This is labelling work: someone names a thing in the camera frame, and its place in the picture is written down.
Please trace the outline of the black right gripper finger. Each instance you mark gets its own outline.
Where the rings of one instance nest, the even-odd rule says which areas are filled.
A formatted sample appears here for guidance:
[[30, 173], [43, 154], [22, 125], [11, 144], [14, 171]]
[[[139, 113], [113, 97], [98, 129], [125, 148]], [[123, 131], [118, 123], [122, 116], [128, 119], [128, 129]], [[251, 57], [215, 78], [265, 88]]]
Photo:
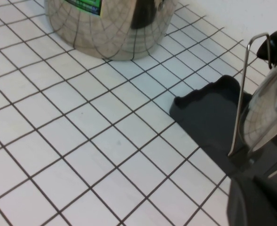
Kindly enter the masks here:
[[232, 177], [227, 218], [230, 226], [277, 226], [277, 183], [259, 176]]

